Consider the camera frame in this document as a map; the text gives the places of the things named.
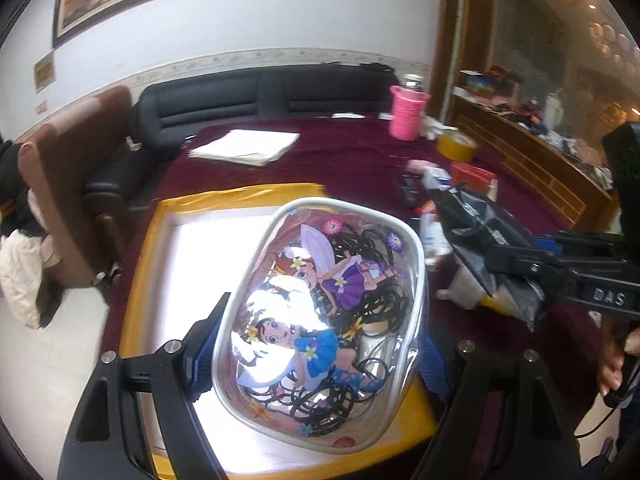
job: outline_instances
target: human hand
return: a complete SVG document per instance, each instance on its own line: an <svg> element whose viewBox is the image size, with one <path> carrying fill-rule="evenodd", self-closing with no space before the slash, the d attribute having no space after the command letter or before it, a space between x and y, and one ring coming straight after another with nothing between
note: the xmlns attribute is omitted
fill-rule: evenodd
<svg viewBox="0 0 640 480"><path fill-rule="evenodd" d="M626 339L618 337L625 330L625 323L620 323L615 318L602 316L602 330L604 343L600 362L598 383L600 393L605 397L611 390L617 390L622 384L622 365L625 361L625 353L640 356L640 328L633 330Z"/></svg>

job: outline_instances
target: red tablecloth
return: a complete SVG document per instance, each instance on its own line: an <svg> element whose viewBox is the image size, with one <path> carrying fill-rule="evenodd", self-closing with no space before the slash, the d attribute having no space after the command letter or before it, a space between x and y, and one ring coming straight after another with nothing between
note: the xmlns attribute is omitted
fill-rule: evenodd
<svg viewBox="0 0 640 480"><path fill-rule="evenodd" d="M158 192L157 200L233 189L257 184L315 182L329 196L357 203L408 220L412 213L404 206L400 174L411 158L427 159L448 168L434 143L403 142L388 134L388 123L364 120L305 119L212 126L200 131L191 148L207 144L232 128L249 127L300 133L298 142L282 158L264 168L229 162L189 158L181 153L172 164ZM473 165L498 176L498 204L535 235L552 234L566 228L545 202L498 162L494 152L480 148ZM130 245L125 271L110 295L110 312L102 349L117 349L124 321L129 289L148 223ZM445 272L437 281L446 286ZM432 283L433 292L439 285ZM572 423L577 424L591 407L596 394L596 361L599 332L584 311L556 306L535 333L513 318L488 311L466 312L448 302L431 301L431 320L445 323L456 336L470 338L485 348L505 353L534 348L546 359L558 384Z"/></svg>

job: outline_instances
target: yellow tray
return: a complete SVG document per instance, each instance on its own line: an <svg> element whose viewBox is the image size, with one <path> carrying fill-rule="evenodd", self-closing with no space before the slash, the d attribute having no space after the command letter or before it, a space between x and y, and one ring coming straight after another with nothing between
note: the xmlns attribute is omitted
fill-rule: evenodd
<svg viewBox="0 0 640 480"><path fill-rule="evenodd" d="M210 314L220 295L239 286L270 217L296 198L325 196L317 184L271 184L211 191L159 203L146 234L127 303L120 354L154 352L182 339ZM241 243L242 251L234 248ZM231 479L316 480L366 468L410 449L435 433L437 422L419 380L409 387L396 418L369 449L327 455L251 430L226 412L214 392L195 403L200 423ZM150 399L142 406L158 476L175 475L164 452Z"/></svg>

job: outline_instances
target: cable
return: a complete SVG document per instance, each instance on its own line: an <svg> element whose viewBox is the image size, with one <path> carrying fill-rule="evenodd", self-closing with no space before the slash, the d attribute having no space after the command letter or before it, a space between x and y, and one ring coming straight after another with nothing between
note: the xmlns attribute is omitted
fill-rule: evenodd
<svg viewBox="0 0 640 480"><path fill-rule="evenodd" d="M591 431L588 431L587 433L583 433L581 435L574 435L575 438L585 438L586 436L589 436L590 434L595 433L596 431L598 431L600 429L600 427L607 421L609 420L609 417L611 415L613 415L613 412L616 411L616 408L612 408L611 411L609 413L607 413L607 416L605 416L605 418L603 418L600 423L593 428Z"/></svg>
<svg viewBox="0 0 640 480"><path fill-rule="evenodd" d="M635 380L636 377L638 376L638 373L640 372L640 367L636 369L636 371L634 372L633 376L629 379L629 384L632 384ZM622 399L620 402L622 403L624 400L628 399L630 396L632 396L633 394L635 394L636 390L638 389L638 386L634 386L633 388L631 388L625 395L624 399ZM598 431L601 426L607 421L609 420L609 417L611 415L613 415L613 412L616 411L617 408L612 408L611 411L609 413L607 413L607 415L605 416L605 418L603 418L600 423L593 428L591 431L588 431L587 433L583 433L580 435L574 435L575 438L585 438L586 436L589 436L590 434L595 433L596 431Z"/></svg>

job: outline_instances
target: wooden cabinet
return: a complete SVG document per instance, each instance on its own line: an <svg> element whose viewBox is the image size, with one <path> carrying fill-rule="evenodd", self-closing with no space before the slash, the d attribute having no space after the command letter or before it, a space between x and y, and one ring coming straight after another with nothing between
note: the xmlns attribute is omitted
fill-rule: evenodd
<svg viewBox="0 0 640 480"><path fill-rule="evenodd" d="M452 97L449 124L500 153L502 163L540 193L572 228L605 230L619 203L561 153L515 124L459 96Z"/></svg>

